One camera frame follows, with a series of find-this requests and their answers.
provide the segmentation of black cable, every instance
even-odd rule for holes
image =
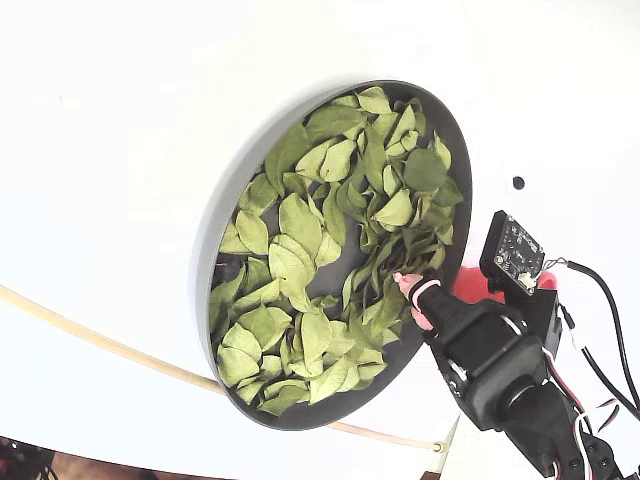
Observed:
[[[579,263],[568,261],[567,267],[571,270],[575,270],[580,273],[584,273],[588,275],[596,283],[600,286],[602,291],[604,292],[607,300],[609,301],[609,307],[611,307],[611,313],[613,314],[613,324],[616,329],[616,339],[618,341],[618,352],[620,353],[620,361],[622,362],[622,371],[624,372],[624,378],[627,380],[627,385],[629,386],[629,390],[631,391],[631,397],[633,398],[634,403],[636,404],[636,409],[640,408],[640,396],[638,396],[638,391],[636,390],[636,386],[633,383],[633,378],[631,377],[631,371],[629,370],[629,363],[627,362],[627,352],[624,348],[624,339],[622,337],[622,326],[620,325],[620,315],[618,314],[618,307],[616,306],[616,302],[613,299],[613,295],[611,294],[611,290],[609,290],[609,286],[602,279],[600,275],[591,270],[589,267],[585,267],[584,265],[580,265]]]
[[[594,360],[594,358],[591,356],[591,352],[589,352],[589,349],[587,347],[584,347],[582,349],[582,354],[584,355],[584,358],[587,359],[587,363],[589,363],[589,365],[591,366],[591,368],[593,369],[593,371],[596,373],[596,375],[598,376],[598,378],[600,379],[600,381],[602,383],[604,383],[605,387],[607,387],[607,389],[613,394],[614,397],[616,397],[618,399],[618,401],[627,409],[629,410],[629,412],[631,413],[631,415],[633,415],[634,417],[636,417],[637,420],[640,420],[640,410],[638,410],[636,407],[634,407],[633,403],[631,403],[627,397],[625,397],[620,390],[618,390],[616,387],[613,386],[613,384],[609,381],[609,379],[607,378],[607,376],[604,374],[604,372],[602,370],[600,370],[600,367],[598,366],[598,364],[596,363],[596,361]]]

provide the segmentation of pile of leaves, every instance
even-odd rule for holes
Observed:
[[[391,274],[440,268],[453,242],[463,198],[450,165],[418,99],[392,106],[380,87],[336,98],[294,125],[247,186],[220,246],[242,258],[210,299],[224,384],[273,415],[368,387],[386,367],[383,347],[410,318]],[[270,209],[275,234],[262,219]],[[367,260],[342,298],[309,298],[317,269],[340,257],[345,215],[359,224]],[[331,309],[341,313],[329,318]]]

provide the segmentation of round tray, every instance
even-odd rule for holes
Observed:
[[[452,162],[451,168],[449,170],[449,175],[455,180],[460,192],[464,196],[464,203],[459,204],[456,207],[456,213],[453,221],[454,241],[453,245],[447,247],[446,258],[442,267],[443,286],[444,288],[450,290],[460,268],[464,249],[467,243],[467,236],[469,233],[472,198],[471,166],[469,163],[469,154],[467,152],[467,147],[462,136],[462,132],[460,131],[460,127],[458,126],[451,112],[447,109],[447,107],[444,106],[444,104],[440,100],[438,100],[434,95],[432,95],[425,89],[406,82],[395,80],[381,80],[360,83],[357,85],[349,86],[347,88],[343,88],[339,91],[334,91],[330,95],[323,96],[320,100],[316,99],[314,102],[312,102],[311,106],[306,105],[306,108],[303,110],[304,113],[302,115],[300,114],[300,109],[298,109],[295,116],[293,114],[289,115],[289,122],[284,125],[285,128],[279,129],[279,134],[275,138],[275,140],[277,140],[284,132],[286,132],[294,122],[301,121],[304,117],[306,117],[309,113],[311,113],[321,105],[349,91],[356,89],[361,90],[374,85],[382,87],[392,102],[396,100],[408,101],[409,99],[414,97],[419,98],[420,102],[422,103],[427,121],[438,132],[438,135],[440,136],[440,138],[442,138],[451,152]],[[273,140],[273,133],[271,133],[270,136],[270,140]],[[262,140],[263,139],[260,139],[259,143],[264,145]],[[233,208],[235,207],[235,203],[237,202],[240,193],[244,190],[250,179],[250,177],[247,178],[247,172],[255,171],[255,168],[264,160],[265,156],[266,153],[256,154],[254,148],[249,149],[247,158],[243,158],[239,162],[241,166],[238,167],[236,172],[234,172],[234,175],[231,177],[231,181],[235,184],[235,196],[231,196],[232,201],[229,200],[230,195],[226,195],[226,198],[223,199],[227,204],[227,207],[230,206],[230,208],[227,208],[226,217],[213,215],[211,221],[217,222],[217,229],[214,230],[211,228],[211,225],[208,225],[206,231],[210,234],[212,231],[215,231],[216,235],[208,236],[206,233],[204,235],[205,243],[207,241],[210,241],[215,244],[216,251],[213,255],[214,259],[217,258],[216,253],[218,244],[220,242],[222,232],[224,231],[229,217],[231,216]],[[268,213],[269,212],[267,212],[267,215],[265,215],[264,217],[265,223],[267,223],[267,225],[269,225],[270,222],[273,222],[273,219],[268,218]],[[348,215],[345,215],[345,220],[347,221],[347,243],[343,248],[343,253],[338,261],[318,270],[316,277],[308,287],[308,291],[311,297],[327,293],[340,296],[342,285],[344,284],[346,276],[349,272],[351,272],[351,270],[360,266],[363,259],[365,258],[364,254],[362,254],[359,248],[359,235],[357,233],[358,227],[355,221],[352,221],[351,217],[349,217]],[[226,263],[227,265],[222,268],[216,268],[213,272],[211,272],[212,264],[208,263],[210,269],[208,276],[209,292],[211,291],[212,284],[217,284],[221,280],[226,281],[234,277],[235,268],[233,266],[233,262],[229,263],[228,260],[230,260],[230,258],[226,257],[224,259],[224,262],[220,263]],[[208,296],[206,296],[203,301],[208,303]],[[208,311],[207,305],[197,305],[196,312],[202,312],[203,310],[204,312]],[[213,351],[209,343],[210,332],[208,328],[208,319],[206,320],[207,321],[205,323],[204,331],[202,331],[202,325],[200,326],[201,337],[205,337],[202,339],[203,343],[206,342],[206,345],[204,346],[205,351],[209,355],[209,363],[214,368],[216,376],[218,376],[217,369],[215,368]],[[310,428],[320,427],[328,423],[337,421],[346,415],[349,415],[353,411],[363,406],[378,393],[380,393],[387,385],[389,385],[389,383],[391,383],[391,381],[409,363],[409,361],[413,358],[413,356],[422,345],[423,339],[421,334],[422,330],[415,324],[415,322],[407,321],[404,323],[400,341],[393,342],[385,347],[384,358],[388,364],[387,368],[385,368],[379,375],[375,377],[373,383],[368,388],[364,390],[352,390],[349,392],[337,393],[314,405],[308,405],[307,403],[296,404],[287,409],[279,417],[275,417],[266,412],[261,412],[255,407],[246,405],[235,394],[234,390],[227,389],[225,385],[220,381],[219,383],[220,386],[225,390],[229,399],[234,403],[234,405],[238,409],[240,409],[247,417],[251,418],[255,422],[258,422],[267,427],[281,430],[306,430]]]

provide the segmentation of black tray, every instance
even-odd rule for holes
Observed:
[[[414,97],[419,98],[422,103],[427,122],[435,128],[438,135],[440,135],[440,138],[442,138],[451,151],[452,161],[449,175],[455,180],[460,192],[464,196],[464,203],[456,207],[453,222],[454,241],[453,245],[447,247],[446,258],[443,265],[443,286],[450,290],[460,268],[464,249],[467,243],[469,223],[471,219],[472,189],[469,153],[467,152],[467,147],[464,142],[462,132],[460,131],[460,127],[447,107],[445,107],[444,104],[434,95],[416,85],[396,80],[382,80],[360,83],[344,88],[337,93],[333,92],[331,95],[324,97],[321,101],[316,103],[312,108],[309,108],[304,115],[299,116],[295,121],[302,120],[302,118],[306,117],[319,106],[340,95],[355,89],[361,90],[373,85],[381,86],[392,102],[396,100],[408,101]],[[255,169],[255,167],[257,167],[263,160],[263,156],[259,158],[243,159],[240,163],[243,164],[244,168],[238,168],[237,176],[246,178],[247,166],[253,165],[253,168]],[[273,223],[274,219],[277,225],[277,217],[274,215],[274,218],[270,219],[269,212],[266,212],[264,220],[267,225]],[[214,220],[220,222],[222,219],[218,217]],[[346,276],[354,268],[362,265],[365,256],[360,251],[358,240],[359,234],[357,232],[358,227],[355,221],[353,221],[348,215],[345,215],[345,220],[347,221],[348,228],[347,243],[343,247],[342,255],[338,261],[318,270],[316,277],[308,287],[311,298],[319,294],[327,293],[331,293],[339,297],[341,295],[342,285],[344,284]],[[223,225],[226,225],[227,222],[228,217],[223,219]],[[226,281],[233,278],[237,268],[237,265],[234,266],[233,264],[233,256],[221,254],[218,257],[218,262],[226,263],[226,265],[214,270],[212,279],[213,285],[218,284],[222,280]],[[375,377],[373,383],[368,388],[364,390],[336,393],[314,405],[309,405],[307,403],[297,404],[287,409],[280,417],[275,417],[268,413],[261,412],[255,407],[246,405],[244,401],[235,394],[233,389],[227,389],[221,381],[218,383],[220,383],[220,386],[225,390],[234,405],[255,422],[280,430],[306,430],[320,427],[328,423],[335,422],[354,412],[389,385],[389,383],[391,383],[391,381],[409,363],[422,345],[423,340],[421,333],[422,330],[413,321],[405,322],[402,328],[400,341],[390,343],[385,347],[384,358],[388,363],[387,368]],[[208,348],[208,353],[209,355],[213,354],[211,347]]]

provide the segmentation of robotic arm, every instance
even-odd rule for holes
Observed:
[[[582,407],[550,381],[562,324],[557,292],[535,288],[543,257],[512,217],[497,212],[480,266],[504,305],[467,304],[439,286],[435,271],[396,281],[428,328],[425,342],[456,402],[480,430],[504,431],[544,477],[622,480],[611,447],[574,431]]]

